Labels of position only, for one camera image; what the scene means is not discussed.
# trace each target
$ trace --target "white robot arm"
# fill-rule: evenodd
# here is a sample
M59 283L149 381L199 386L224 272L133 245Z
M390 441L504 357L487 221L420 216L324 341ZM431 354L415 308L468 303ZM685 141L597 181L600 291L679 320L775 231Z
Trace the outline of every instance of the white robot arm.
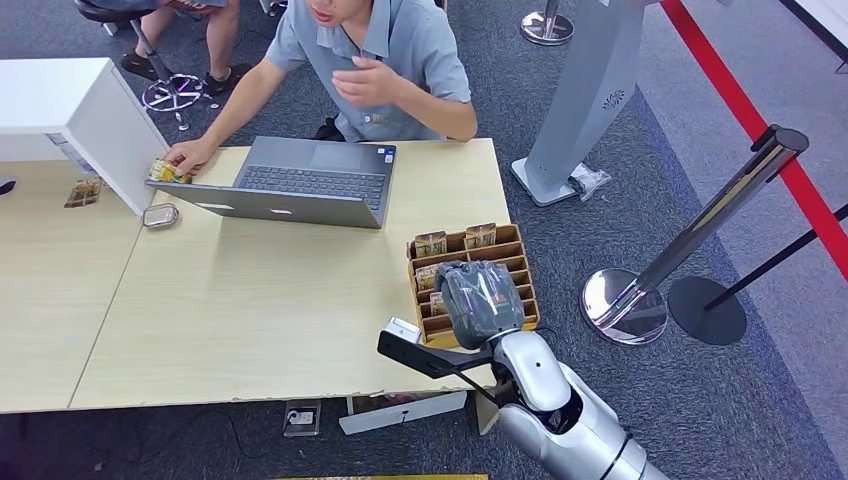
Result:
M464 354L423 347L396 331L377 350L432 378L460 375L498 407L496 426L556 480L667 480L618 416L535 332L521 331L521 299L503 265L443 264L436 275ZM486 392L461 371L490 364L499 387Z

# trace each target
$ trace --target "red belt barrier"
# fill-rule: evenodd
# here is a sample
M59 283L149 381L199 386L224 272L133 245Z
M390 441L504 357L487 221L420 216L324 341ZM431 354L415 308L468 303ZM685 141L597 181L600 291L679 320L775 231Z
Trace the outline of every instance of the red belt barrier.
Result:
M742 90L739 82L733 78L730 70L715 49L710 45L704 32L695 23L692 15L680 0L665 0L662 5L669 20L677 29L683 42L689 47L692 56L704 70L710 83L736 117L736 121L745 129L751 141L756 140L765 131L767 125L763 117L754 108L751 99ZM780 177L807 217L813 230L818 234L827 253L833 259L842 276L848 281L848 235L839 225L827 203L819 194L810 177L794 158L781 170Z

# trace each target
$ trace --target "floor power outlet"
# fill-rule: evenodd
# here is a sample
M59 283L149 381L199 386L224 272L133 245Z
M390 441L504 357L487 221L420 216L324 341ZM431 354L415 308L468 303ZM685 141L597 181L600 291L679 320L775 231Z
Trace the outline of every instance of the floor power outlet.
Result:
M321 423L321 400L289 400L283 420L284 437L308 437L318 435Z

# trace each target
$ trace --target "gray carpet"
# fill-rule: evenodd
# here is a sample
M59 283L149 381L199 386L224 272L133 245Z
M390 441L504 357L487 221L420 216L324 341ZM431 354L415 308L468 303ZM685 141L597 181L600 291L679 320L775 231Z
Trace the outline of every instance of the gray carpet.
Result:
M78 18L70 2L41 3L52 13L38 21L23 0L12 0L5 8L0 58L116 58L131 44L130 35L104 36ZM516 21L527 6L519 2L460 0L450 8L471 79L480 136L494 138L510 213L526 239L543 324L553 330L544 335L558 357L618 412L655 465L671 478L843 478L750 305L749 334L726 348L691 340L676 325L648 347L619 348L584 324L577 293L585 279L603 267L645 266L685 225L697 208L697 197L691 186L686 193L685 175L637 92L590 155L591 165L611 174L613 182L585 204L535 207L508 175L507 165L529 151L566 49L540 48L520 39ZM572 11L569 5L566 13ZM273 21L263 18L250 1L245 2L243 17L245 33L236 57L255 61ZM60 32L74 36L61 37ZM19 41L24 35L28 41ZM190 23L169 32L162 50L173 69L204 71L202 42L176 50L179 39L200 38L200 25ZM141 84L132 81L136 89ZM304 68L231 143L248 144L257 134L310 135L332 113L326 94ZM191 117L192 130L182 138L202 131L211 112L197 110ZM169 141L180 138L170 120L157 118L157 123ZM715 277L714 272L724 280L736 276L715 241L675 275ZM337 424L343 402L331 400L325 402L322 435L302 439L280 439L282 409L277 402L257 402L31 414L26 415L24 439L19 416L0 416L0 462L26 479L441 472L485 472L496 480L545 478L501 434L478 437L473 407L345 437ZM270 453L259 459L241 454L228 416L219 411L232 418L248 454ZM207 413L180 428L197 412ZM139 457L146 461L143 465L137 465Z
M766 121L809 136L810 148L800 157L803 169L832 210L844 205L848 76L833 73L838 57L781 2L686 4ZM706 201L750 154L748 137L661 8L648 10L641 52L639 85L698 198ZM773 75L775 68L785 74ZM687 104L698 108L681 108ZM809 228L783 182L774 182L720 236L735 267L747 273ZM768 318L768 332L816 424L841 468L848 469L848 375L843 367L848 282L816 241L747 293ZM802 321L799 328L801 319L815 321Z

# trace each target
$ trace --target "cardboard organizer tray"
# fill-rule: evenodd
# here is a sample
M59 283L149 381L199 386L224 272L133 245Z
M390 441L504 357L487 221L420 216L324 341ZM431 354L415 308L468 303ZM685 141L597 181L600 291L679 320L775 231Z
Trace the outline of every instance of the cardboard organizer tray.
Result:
M512 281L518 288L521 303L524 306L524 330L535 330L539 320L539 309L536 305L536 291L530 277L530 267L524 253L524 243L517 225L499 225L495 234L495 244L480 248L467 248L465 232L447 235L447 253L431 257L416 258L415 242L407 244L409 258L409 282L412 295L415 297L418 326L421 328L421 342L428 347L454 348L459 343L453 335L451 321L448 315L433 316L430 313L430 294L434 290L418 290L415 281L415 270L437 263L454 260L472 261L489 260L506 265Z

